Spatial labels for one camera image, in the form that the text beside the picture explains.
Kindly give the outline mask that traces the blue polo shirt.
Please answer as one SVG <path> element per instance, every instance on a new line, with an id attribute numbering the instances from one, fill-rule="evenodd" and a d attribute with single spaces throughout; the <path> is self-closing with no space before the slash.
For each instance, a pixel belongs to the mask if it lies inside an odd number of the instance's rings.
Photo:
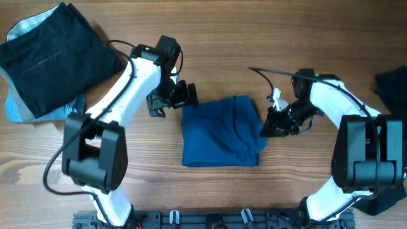
<path id="1" fill-rule="evenodd" d="M 266 138 L 248 95 L 232 96 L 182 110 L 185 167 L 255 167 Z"/>

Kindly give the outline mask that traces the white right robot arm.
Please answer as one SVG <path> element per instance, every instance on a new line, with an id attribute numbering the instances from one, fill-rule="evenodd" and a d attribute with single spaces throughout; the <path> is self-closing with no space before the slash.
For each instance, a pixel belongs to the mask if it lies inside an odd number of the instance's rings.
<path id="1" fill-rule="evenodd" d="M 350 207 L 376 216 L 406 198 L 402 121 L 367 106 L 334 74 L 299 69 L 290 76 L 296 100 L 288 104 L 272 87 L 260 135 L 300 135 L 303 123 L 316 115 L 327 116 L 338 129 L 331 176 L 300 202 L 295 225 L 327 226 Z"/>

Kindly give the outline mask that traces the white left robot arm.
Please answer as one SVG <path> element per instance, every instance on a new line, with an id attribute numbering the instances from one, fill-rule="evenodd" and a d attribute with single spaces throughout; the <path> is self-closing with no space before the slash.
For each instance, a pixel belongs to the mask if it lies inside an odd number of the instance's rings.
<path id="1" fill-rule="evenodd" d="M 133 205 L 121 182 L 127 171 L 125 130 L 145 102 L 151 117 L 165 117 L 164 108 L 197 106 L 194 84 L 179 80 L 181 46 L 173 41 L 154 47 L 137 45 L 128 66 L 106 96 L 87 114 L 66 120 L 62 172 L 89 195 L 96 208 L 96 228 L 135 228 Z"/>

